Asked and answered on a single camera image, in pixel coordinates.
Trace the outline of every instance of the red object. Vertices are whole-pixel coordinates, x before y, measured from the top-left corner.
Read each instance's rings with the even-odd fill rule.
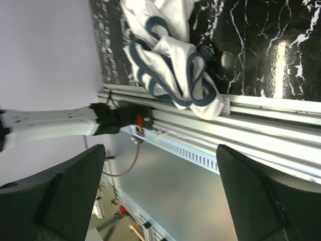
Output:
[[[142,117],[140,115],[136,115],[136,121],[137,121],[137,125],[139,127],[143,127],[144,126],[144,120],[142,119]]]
[[[128,211],[127,211],[122,205],[120,205],[119,211],[120,211],[120,213],[123,214],[123,215],[128,214]]]

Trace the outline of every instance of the metal panel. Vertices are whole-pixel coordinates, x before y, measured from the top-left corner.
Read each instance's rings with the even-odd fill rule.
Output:
[[[121,131],[111,139],[116,168],[128,168],[136,145]],[[175,240],[237,240],[219,175],[143,143],[133,170],[119,178],[123,193]]]
[[[208,136],[203,136],[201,134],[191,132],[191,131],[184,131],[184,133],[181,133],[182,129],[170,126],[167,124],[163,124],[160,122],[155,121],[153,127],[156,130],[165,131],[166,133],[169,133],[166,135],[166,137],[162,136],[163,134],[157,134],[155,131],[147,131],[145,130],[145,140],[161,149],[164,149],[168,152],[173,153],[174,155],[177,155],[185,160],[188,160],[196,165],[199,165],[203,168],[206,168],[210,171],[216,172],[215,169],[211,168],[211,166],[205,165],[200,160],[197,162],[196,160],[190,159],[186,156],[186,152],[179,152],[174,149],[174,151],[171,149],[171,145],[173,146],[182,146],[182,149],[188,150],[188,152],[194,153],[195,156],[198,153],[202,153],[202,155],[208,155],[209,160],[216,160],[216,148],[219,144],[228,145],[235,150],[238,150],[244,155],[249,156],[253,160],[256,160],[264,165],[270,166],[272,168],[275,168],[277,170],[280,170],[282,172],[288,173],[289,175],[307,180],[312,181],[315,183],[321,184],[321,178],[320,178],[320,168],[314,168],[311,166],[307,166],[304,164],[301,164],[299,162],[295,162],[294,160],[290,161],[283,157],[278,157],[275,155],[271,155],[265,152],[261,152],[258,150],[254,150],[248,147],[242,147],[239,146],[233,142],[220,140]],[[131,126],[131,128],[125,128],[123,129],[125,132],[133,134],[135,131],[134,126]],[[186,137],[186,134],[189,136],[187,139],[183,139],[181,137]],[[171,145],[160,145],[160,140],[169,143]]]
[[[127,131],[126,129],[124,129],[124,131],[133,136],[141,138],[140,136],[135,134],[135,126],[130,126],[129,131]],[[210,152],[208,150],[202,151],[200,150],[200,148],[191,147],[190,144],[188,145],[182,144],[177,140],[174,141],[174,140],[171,140],[170,138],[162,137],[161,135],[157,135],[148,130],[145,130],[145,138],[142,138],[142,139],[180,158],[183,158],[189,162],[192,162],[211,172],[219,174],[215,152]]]
[[[290,142],[283,140],[281,137],[273,137],[270,135],[260,135],[249,132],[248,130],[233,129],[230,127],[216,125],[214,123],[200,122],[197,119],[177,116],[171,113],[164,113],[154,110],[153,117],[157,120],[163,120],[170,123],[179,123],[186,129],[193,129],[196,132],[208,132],[217,137],[232,139],[240,144],[246,143],[253,148],[259,148],[266,152],[282,153],[289,158],[298,158],[307,160],[312,163],[320,164],[317,156],[321,155],[321,150],[317,145],[307,146],[304,143]]]

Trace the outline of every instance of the white cable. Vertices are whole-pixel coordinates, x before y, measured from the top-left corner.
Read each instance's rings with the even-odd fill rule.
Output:
[[[162,134],[159,134],[156,138],[155,138],[155,141],[160,141],[161,138],[163,138],[164,136],[167,136],[169,134],[172,134],[174,136],[177,136],[177,137],[180,137],[182,139],[186,139],[186,140],[197,140],[196,138],[194,137],[186,137],[186,136],[181,136],[173,131],[169,131],[169,132],[164,132]]]

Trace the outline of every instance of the metal frame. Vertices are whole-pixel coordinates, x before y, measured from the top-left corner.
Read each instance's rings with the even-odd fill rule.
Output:
[[[141,138],[135,133],[135,126],[130,126],[128,129],[123,129],[123,131]],[[214,153],[207,152],[206,150],[202,151],[196,146],[193,148],[190,144],[179,142],[178,140],[175,140],[175,138],[172,139],[170,137],[162,137],[162,134],[153,131],[145,130],[145,138],[143,139],[148,143],[151,143],[154,146],[192,162],[193,164],[203,167],[216,174],[220,174]]]
[[[153,99],[143,87],[139,86],[104,84],[104,88],[112,90],[113,93]],[[230,99],[232,113],[321,126],[321,102],[226,94],[222,96]]]
[[[141,89],[139,92],[132,90],[115,89],[112,98],[115,102],[124,100],[153,107],[153,128],[170,133],[166,138],[184,143],[193,150],[202,150],[213,157],[217,146],[226,144],[266,165],[321,184],[321,162],[318,160],[321,154],[321,132],[318,127],[306,123],[302,125],[296,119],[285,123],[271,118],[236,115],[233,112],[230,116],[222,115],[214,121],[206,122],[198,119],[190,110],[178,110],[174,105],[152,99]],[[99,101],[105,102],[108,96],[109,93],[99,93]],[[264,111],[278,112],[272,109]],[[301,117],[289,112],[281,114]],[[311,120],[311,115],[307,114],[306,118]],[[316,124],[321,125],[317,115],[313,118]]]

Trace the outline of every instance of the small display screen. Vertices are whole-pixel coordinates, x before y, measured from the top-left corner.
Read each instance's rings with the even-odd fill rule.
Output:
[[[143,128],[136,127],[136,134],[141,136],[141,137],[145,137],[145,131],[144,131]]]

